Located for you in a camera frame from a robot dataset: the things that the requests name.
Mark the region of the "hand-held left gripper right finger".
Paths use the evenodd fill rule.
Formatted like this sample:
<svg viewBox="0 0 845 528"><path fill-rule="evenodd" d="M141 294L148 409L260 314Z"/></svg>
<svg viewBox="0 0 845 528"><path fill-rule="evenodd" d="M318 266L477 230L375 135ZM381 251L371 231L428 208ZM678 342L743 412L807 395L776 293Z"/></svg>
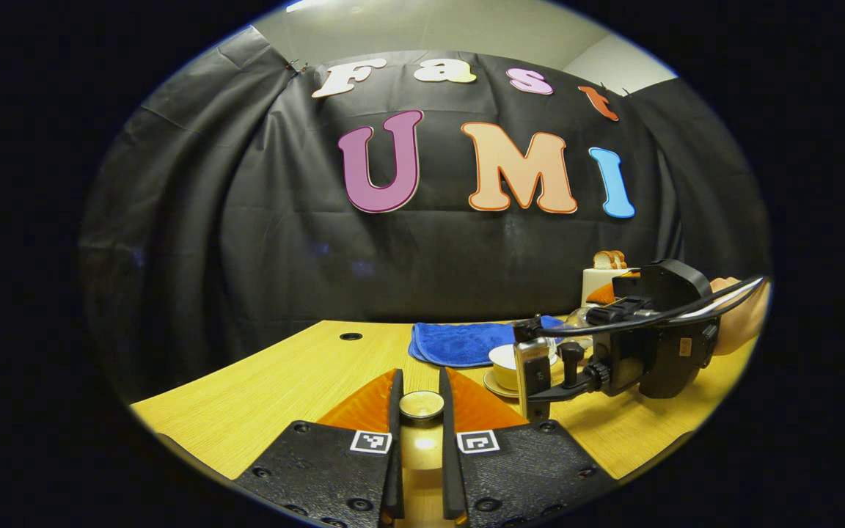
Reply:
<svg viewBox="0 0 845 528"><path fill-rule="evenodd" d="M553 419L530 423L443 367L442 505L458 527L520 527L580 507L618 482Z"/></svg>

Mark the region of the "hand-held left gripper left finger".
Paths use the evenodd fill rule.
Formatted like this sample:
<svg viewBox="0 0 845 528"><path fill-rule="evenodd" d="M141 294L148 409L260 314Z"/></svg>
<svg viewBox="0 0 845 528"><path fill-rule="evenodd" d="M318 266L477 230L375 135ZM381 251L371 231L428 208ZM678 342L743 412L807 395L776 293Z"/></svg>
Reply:
<svg viewBox="0 0 845 528"><path fill-rule="evenodd" d="M235 484L314 522L390 527L405 517L403 373L379 375L316 422L296 420Z"/></svg>

